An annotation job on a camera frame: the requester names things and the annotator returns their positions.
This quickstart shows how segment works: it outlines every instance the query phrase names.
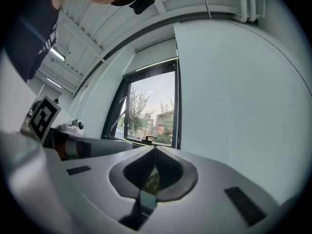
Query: person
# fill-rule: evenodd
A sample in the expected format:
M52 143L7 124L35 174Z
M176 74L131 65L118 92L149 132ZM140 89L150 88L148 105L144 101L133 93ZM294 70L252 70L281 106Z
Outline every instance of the person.
M26 82L35 76L57 41L57 21L66 0L30 0L16 19L5 41L5 50ZM100 4L128 5L135 0L91 0Z

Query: window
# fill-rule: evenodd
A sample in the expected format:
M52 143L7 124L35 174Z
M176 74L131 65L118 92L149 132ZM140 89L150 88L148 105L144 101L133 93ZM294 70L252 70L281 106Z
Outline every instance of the window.
M144 145L180 147L178 60L169 60L124 77L102 137Z

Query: ceiling light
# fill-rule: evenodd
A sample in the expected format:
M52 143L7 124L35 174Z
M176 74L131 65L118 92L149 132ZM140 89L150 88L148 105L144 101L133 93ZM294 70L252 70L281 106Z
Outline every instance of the ceiling light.
M58 85L56 82L52 81L50 78L47 77L47 79L48 79L48 81L52 82L57 87L63 88L61 85Z
M160 62L151 64L151 65L148 65L148 66L146 66L146 67L144 67L144 68L140 68L140 69L136 70L136 72L137 72L137 71L140 71L140 70L142 70L142 69L145 69L145 68L149 68L149 67L155 66L155 65L157 65L157 64L161 64L161 63L164 63L164 62L168 62L168 61L171 61L171 60L177 60L177 59L178 59L178 57L171 58L171 59L168 59L168 60L163 60L163 61L160 61Z
M60 52L56 51L54 48L52 48L50 51L62 61L65 61L65 57Z

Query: sky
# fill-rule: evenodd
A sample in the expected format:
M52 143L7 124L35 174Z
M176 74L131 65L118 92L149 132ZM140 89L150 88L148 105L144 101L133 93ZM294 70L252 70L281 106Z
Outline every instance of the sky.
M161 114L160 101L162 100L163 105L168 104L168 110L172 110L170 104L170 98L172 102L175 102L175 73L169 72L162 75L150 77L147 79L139 80L132 83L132 87L136 88L136 94L142 93L145 96L149 96L147 105L143 111L143 114L151 112L153 110L151 118L156 122L156 116Z

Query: window frame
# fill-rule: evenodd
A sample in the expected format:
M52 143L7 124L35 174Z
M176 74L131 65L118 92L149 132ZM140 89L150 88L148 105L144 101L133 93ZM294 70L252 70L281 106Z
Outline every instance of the window frame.
M114 96L113 102L109 109L109 112L106 117L106 121L103 127L101 138L109 138L115 140L122 140L115 137L118 120L123 101L122 99L126 97L126 109L125 109L125 122L124 122L124 133L123 140L127 140L130 142L134 142L141 146L146 146L146 144L142 143L139 140L128 138L128 123L129 123L129 102L130 102L130 92L131 92L131 84L133 82L143 80L146 78L162 75L165 73L174 72L175 73L175 109L174 109L174 125L173 125L173 137L172 137L172 148L180 149L181 147L181 79L180 79L180 70L179 70L179 59L170 60L167 62L163 62L160 64L153 65L151 67L147 67L138 71L131 72L125 75L119 85L119 88ZM161 143L152 143L151 145L162 145Z

